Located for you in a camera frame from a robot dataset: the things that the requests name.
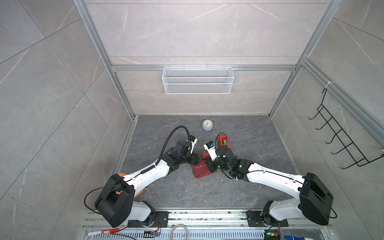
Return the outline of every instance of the white cable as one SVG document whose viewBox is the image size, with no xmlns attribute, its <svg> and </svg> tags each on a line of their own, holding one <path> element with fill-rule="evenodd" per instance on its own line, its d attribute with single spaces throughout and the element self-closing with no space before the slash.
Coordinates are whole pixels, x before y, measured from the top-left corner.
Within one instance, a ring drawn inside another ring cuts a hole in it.
<svg viewBox="0 0 384 240">
<path fill-rule="evenodd" d="M 174 227 L 172 228 L 172 230 L 170 231 L 170 234 L 169 234 L 169 240 L 172 240 L 172 234 L 173 234 L 173 231 L 174 231 L 176 228 L 179 228 L 179 227 L 185 229 L 185 231 L 187 232 L 187 240 L 189 240 L 189 232 L 188 232 L 188 229 L 187 229 L 186 226 L 184 226 L 184 225 L 182 225 L 182 224 L 177 224 L 176 226 L 174 226 Z"/>
</svg>

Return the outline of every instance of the clock face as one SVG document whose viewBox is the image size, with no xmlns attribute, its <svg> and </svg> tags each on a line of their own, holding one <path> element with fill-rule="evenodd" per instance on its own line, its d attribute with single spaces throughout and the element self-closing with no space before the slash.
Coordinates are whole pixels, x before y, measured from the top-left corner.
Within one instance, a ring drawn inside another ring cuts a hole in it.
<svg viewBox="0 0 384 240">
<path fill-rule="evenodd" d="M 205 120 L 204 122 L 203 122 L 203 125 L 204 126 L 207 126 L 207 127 L 209 127 L 209 126 L 212 126 L 213 125 L 213 122 L 211 121 L 211 120 Z"/>
</svg>

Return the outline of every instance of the blue marker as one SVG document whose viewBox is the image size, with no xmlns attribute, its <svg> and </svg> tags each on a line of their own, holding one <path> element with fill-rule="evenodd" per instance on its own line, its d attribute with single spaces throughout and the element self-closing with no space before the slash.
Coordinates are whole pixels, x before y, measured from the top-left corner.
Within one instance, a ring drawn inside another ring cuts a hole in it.
<svg viewBox="0 0 384 240">
<path fill-rule="evenodd" d="M 287 240 L 313 240 L 313 238 L 307 238 L 307 237 L 295 237 L 295 236 L 284 236 Z"/>
</svg>

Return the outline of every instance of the marble tile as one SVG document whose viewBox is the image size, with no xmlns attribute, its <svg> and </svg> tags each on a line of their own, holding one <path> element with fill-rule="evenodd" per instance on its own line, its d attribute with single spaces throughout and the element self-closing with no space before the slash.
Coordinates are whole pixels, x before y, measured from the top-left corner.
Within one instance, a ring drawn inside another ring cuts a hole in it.
<svg viewBox="0 0 384 240">
<path fill-rule="evenodd" d="M 344 0 L 335 18 L 384 39 L 384 2 L 381 0 Z"/>
<path fill-rule="evenodd" d="M 267 115 L 280 91 L 233 91 L 230 94 L 165 94 L 126 91 L 135 114 Z"/>
<path fill-rule="evenodd" d="M 280 91 L 290 73 L 290 71 L 235 71 L 231 91 Z"/>
<path fill-rule="evenodd" d="M 244 3 L 286 3 L 285 0 L 86 0 L 86 3 L 172 3 L 172 4 L 244 4 Z M 290 0 L 289 3 L 328 3 L 328 0 Z"/>
<path fill-rule="evenodd" d="M 332 19 L 310 59 L 384 125 L 384 41 Z"/>
<path fill-rule="evenodd" d="M 125 91 L 164 91 L 162 71 L 117 72 Z"/>
<path fill-rule="evenodd" d="M 281 90 L 289 74 L 289 71 L 235 71 L 232 91 Z M 161 71 L 118 72 L 126 91 L 163 91 L 161 76 Z"/>
<path fill-rule="evenodd" d="M 0 2 L 0 63 L 44 38 L 18 0 Z"/>
<path fill-rule="evenodd" d="M 0 197 L 82 94 L 47 40 L 0 64 Z"/>
<path fill-rule="evenodd" d="M 296 64 L 299 56 L 275 57 L 109 57 L 113 65 L 135 64 Z"/>
<path fill-rule="evenodd" d="M 298 56 L 326 4 L 88 4 L 110 56 Z"/>
<path fill-rule="evenodd" d="M 380 239 L 383 236 L 380 222 L 384 221 L 384 207 L 380 197 L 384 195 L 384 189 L 381 187 L 384 181 L 381 174 L 384 171 L 384 159 L 362 167 L 352 166 L 345 170 L 340 169 L 340 167 L 347 167 L 354 163 L 352 158 L 346 150 L 332 155 L 331 152 L 342 149 L 341 142 L 336 138 L 331 144 L 326 144 L 325 142 L 329 142 L 333 137 L 330 127 L 326 126 L 321 130 L 315 129 L 315 127 L 321 127 L 325 120 L 320 115 L 313 120 L 308 119 L 316 114 L 316 108 L 323 98 L 322 90 L 323 86 L 307 71 L 303 71 L 292 85 L 286 99 L 307 129 L 373 239 Z M 331 94 L 325 95 L 323 103 L 368 159 L 375 159 L 382 154 L 382 147 Z M 336 122 L 330 121 L 330 123 L 335 129 L 340 129 Z M 344 138 L 347 144 L 351 142 L 346 137 Z M 362 159 L 355 147 L 348 147 L 348 150 L 357 160 Z"/>
<path fill-rule="evenodd" d="M 81 239 L 83 237 L 83 232 L 81 232 L 83 228 L 82 216 L 87 214 L 89 210 L 80 199 L 83 199 L 84 194 L 90 190 L 105 185 L 119 146 L 119 142 L 111 130 L 107 128 L 64 208 L 63 214 L 52 233 L 52 240 Z M 99 192 L 95 191 L 87 197 L 89 206 L 93 207 L 98 194 Z"/>
<path fill-rule="evenodd" d="M 300 174 L 316 174 L 333 194 L 332 207 L 338 217 L 330 219 L 330 224 L 339 239 L 372 239 L 329 165 L 286 100 L 282 102 L 273 120 Z"/>
<path fill-rule="evenodd" d="M 20 2 L 46 37 L 80 19 L 72 0 L 20 0 Z"/>
<path fill-rule="evenodd" d="M 216 121 L 217 128 L 205 132 L 201 128 L 205 119 Z M 134 172 L 152 163 L 169 133 L 178 125 L 185 125 L 198 139 L 196 152 L 204 152 L 206 142 L 225 132 L 229 146 L 239 158 L 294 173 L 268 116 L 139 116 L 121 171 Z M 179 139 L 185 139 L 185 131 L 176 131 L 167 149 Z M 148 189 L 137 200 L 146 200 L 158 208 L 263 208 L 268 200 L 290 198 L 265 185 L 230 180 L 221 172 L 196 179 L 189 164 L 181 165 L 177 171 L 150 184 Z"/>
<path fill-rule="evenodd" d="M 85 92 L 104 69 L 82 20 L 47 38 L 75 80 Z"/>
<path fill-rule="evenodd" d="M 120 96 L 106 69 L 100 73 L 85 94 L 108 124 L 120 102 Z"/>
<path fill-rule="evenodd" d="M 0 200 L 1 239 L 48 239 L 107 125 L 84 95 Z"/>
<path fill-rule="evenodd" d="M 111 129 L 119 143 L 122 142 L 130 122 L 131 119 L 127 110 L 125 109 L 123 102 L 120 101 L 108 124 L 108 127 Z"/>
</svg>

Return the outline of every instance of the marker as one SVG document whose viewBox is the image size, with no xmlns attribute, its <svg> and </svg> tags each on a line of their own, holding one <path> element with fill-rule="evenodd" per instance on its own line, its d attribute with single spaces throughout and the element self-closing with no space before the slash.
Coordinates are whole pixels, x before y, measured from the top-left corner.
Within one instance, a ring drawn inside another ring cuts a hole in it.
<svg viewBox="0 0 384 240">
<path fill-rule="evenodd" d="M 114 232 L 118 232 L 118 231 L 119 231 L 118 228 L 109 229 L 109 230 L 102 230 L 102 231 L 95 231 L 95 232 L 87 233 L 87 236 L 95 236 L 95 235 L 98 235 L 98 234 L 114 233 Z"/>
<path fill-rule="evenodd" d="M 295 237 L 295 236 L 284 236 L 287 240 L 313 240 L 313 238 L 307 238 L 307 237 Z"/>
</svg>

